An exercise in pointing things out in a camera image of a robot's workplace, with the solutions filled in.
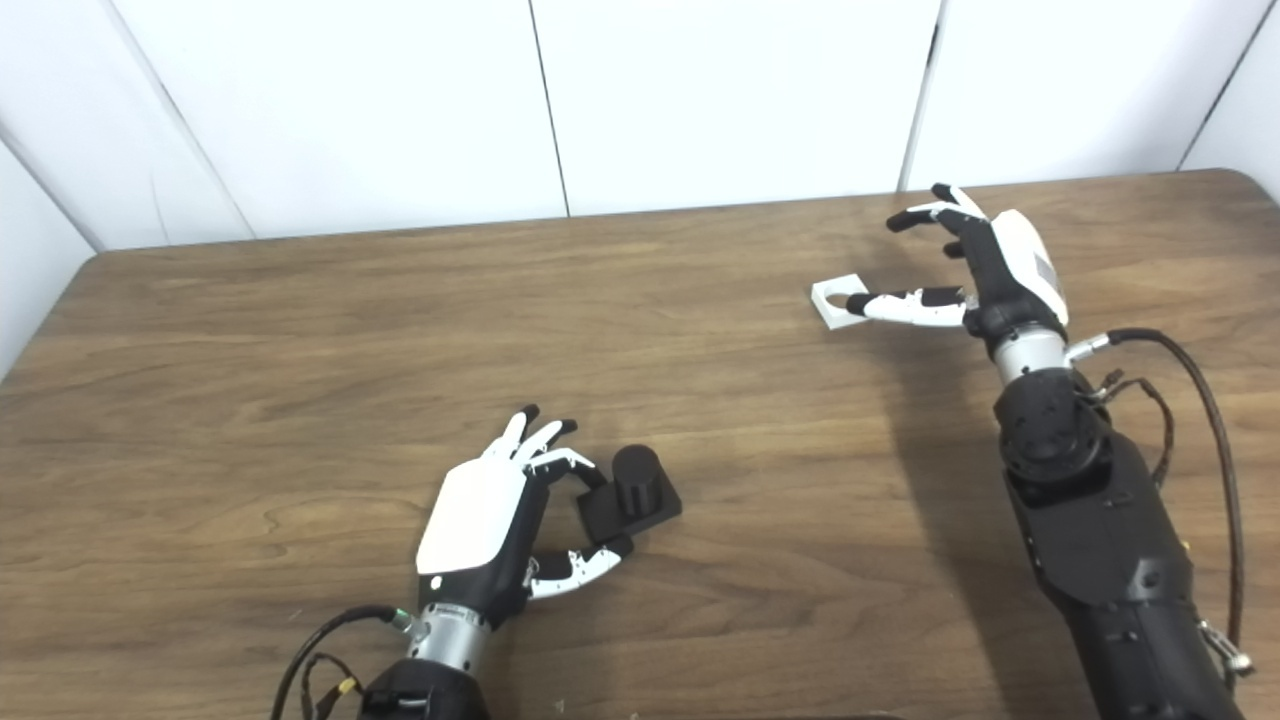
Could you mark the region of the white and black left hand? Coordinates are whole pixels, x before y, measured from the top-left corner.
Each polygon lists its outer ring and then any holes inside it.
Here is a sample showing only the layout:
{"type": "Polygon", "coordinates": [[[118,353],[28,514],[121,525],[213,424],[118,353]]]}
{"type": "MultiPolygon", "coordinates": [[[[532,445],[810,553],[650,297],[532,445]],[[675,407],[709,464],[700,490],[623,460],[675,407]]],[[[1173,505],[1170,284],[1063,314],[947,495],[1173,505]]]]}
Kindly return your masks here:
{"type": "Polygon", "coordinates": [[[618,536],[536,553],[550,487],[567,475],[593,489],[604,483],[595,462],[557,446],[576,421],[534,430],[539,413],[535,404],[522,407],[480,455],[445,474],[415,555],[420,612],[456,606],[497,630],[530,601],[577,591],[634,552],[634,539],[618,536]]]}

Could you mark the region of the white and black right hand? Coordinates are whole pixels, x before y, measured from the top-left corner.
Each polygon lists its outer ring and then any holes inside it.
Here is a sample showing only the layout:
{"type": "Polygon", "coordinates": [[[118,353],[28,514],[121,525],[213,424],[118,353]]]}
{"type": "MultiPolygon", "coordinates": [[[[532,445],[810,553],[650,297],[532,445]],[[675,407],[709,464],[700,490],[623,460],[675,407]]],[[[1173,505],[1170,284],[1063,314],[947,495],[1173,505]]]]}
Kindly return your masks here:
{"type": "Polygon", "coordinates": [[[965,263],[970,288],[925,287],[888,293],[849,293],[854,316],[934,328],[963,328],[995,348],[1023,328],[1068,338],[1069,310],[1044,242],[1018,210],[988,217],[961,188],[937,183],[934,201],[906,208],[886,220],[893,233],[940,225],[952,241],[950,259],[965,263]]]}

